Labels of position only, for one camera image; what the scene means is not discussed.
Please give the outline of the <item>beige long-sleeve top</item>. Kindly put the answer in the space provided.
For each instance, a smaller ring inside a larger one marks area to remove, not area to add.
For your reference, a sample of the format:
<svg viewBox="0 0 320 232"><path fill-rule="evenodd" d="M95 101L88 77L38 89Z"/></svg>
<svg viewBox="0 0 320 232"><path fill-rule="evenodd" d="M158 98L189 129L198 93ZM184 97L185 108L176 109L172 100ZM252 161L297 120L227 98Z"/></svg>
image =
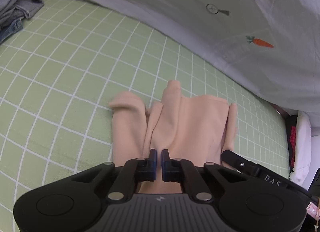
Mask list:
<svg viewBox="0 0 320 232"><path fill-rule="evenodd" d="M234 149L237 105L212 95L186 97L180 82L170 80L161 101L147 108L131 92L117 94L113 109L113 161L123 166L133 158L147 158L150 150L164 149L172 158L221 165L221 153Z"/></svg>

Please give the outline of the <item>white folded garment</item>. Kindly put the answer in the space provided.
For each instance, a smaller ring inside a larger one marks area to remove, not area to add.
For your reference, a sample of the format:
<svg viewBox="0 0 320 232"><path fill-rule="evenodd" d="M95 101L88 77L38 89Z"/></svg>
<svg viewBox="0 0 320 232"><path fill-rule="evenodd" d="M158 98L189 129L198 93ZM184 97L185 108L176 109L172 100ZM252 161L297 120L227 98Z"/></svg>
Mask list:
<svg viewBox="0 0 320 232"><path fill-rule="evenodd" d="M296 125L295 164L290 173L290 180L303 185L311 163L311 124L309 116L299 111Z"/></svg>

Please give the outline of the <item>blue denim garment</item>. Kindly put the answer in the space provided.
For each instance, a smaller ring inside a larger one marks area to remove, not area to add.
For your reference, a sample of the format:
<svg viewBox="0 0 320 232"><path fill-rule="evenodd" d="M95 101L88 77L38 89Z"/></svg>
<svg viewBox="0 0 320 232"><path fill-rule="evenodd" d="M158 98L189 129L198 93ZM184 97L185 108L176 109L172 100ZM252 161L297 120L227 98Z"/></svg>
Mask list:
<svg viewBox="0 0 320 232"><path fill-rule="evenodd" d="M0 33L0 44L2 44L7 38L16 34L23 29L22 19L18 18L14 20L9 26L4 27Z"/></svg>

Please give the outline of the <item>red black garment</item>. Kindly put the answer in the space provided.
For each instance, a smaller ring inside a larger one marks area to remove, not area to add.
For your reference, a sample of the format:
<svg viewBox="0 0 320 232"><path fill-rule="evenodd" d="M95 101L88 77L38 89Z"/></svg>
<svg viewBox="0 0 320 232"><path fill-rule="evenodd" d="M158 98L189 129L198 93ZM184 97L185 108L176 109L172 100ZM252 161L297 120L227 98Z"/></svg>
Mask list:
<svg viewBox="0 0 320 232"><path fill-rule="evenodd" d="M290 172L293 170L295 166L297 117L298 115L290 115L285 119Z"/></svg>

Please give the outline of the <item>green grid cutting mat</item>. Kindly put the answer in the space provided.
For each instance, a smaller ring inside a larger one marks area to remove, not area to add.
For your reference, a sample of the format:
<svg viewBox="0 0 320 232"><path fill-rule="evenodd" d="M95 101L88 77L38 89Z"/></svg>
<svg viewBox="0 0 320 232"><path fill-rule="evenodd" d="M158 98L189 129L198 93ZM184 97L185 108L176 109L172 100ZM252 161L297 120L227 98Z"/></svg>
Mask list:
<svg viewBox="0 0 320 232"><path fill-rule="evenodd" d="M1 231L17 231L22 194L112 158L116 94L151 105L169 80L185 96L236 103L235 151L289 175L285 124L268 102L137 20L82 1L43 2L1 45Z"/></svg>

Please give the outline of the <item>grey carrot-print sheet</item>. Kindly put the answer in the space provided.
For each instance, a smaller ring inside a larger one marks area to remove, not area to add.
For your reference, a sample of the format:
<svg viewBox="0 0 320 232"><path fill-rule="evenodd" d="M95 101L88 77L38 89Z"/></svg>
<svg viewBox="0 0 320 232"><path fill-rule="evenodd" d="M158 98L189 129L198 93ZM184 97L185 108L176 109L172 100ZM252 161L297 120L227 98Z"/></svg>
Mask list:
<svg viewBox="0 0 320 232"><path fill-rule="evenodd" d="M168 35L319 125L319 0L88 0Z"/></svg>

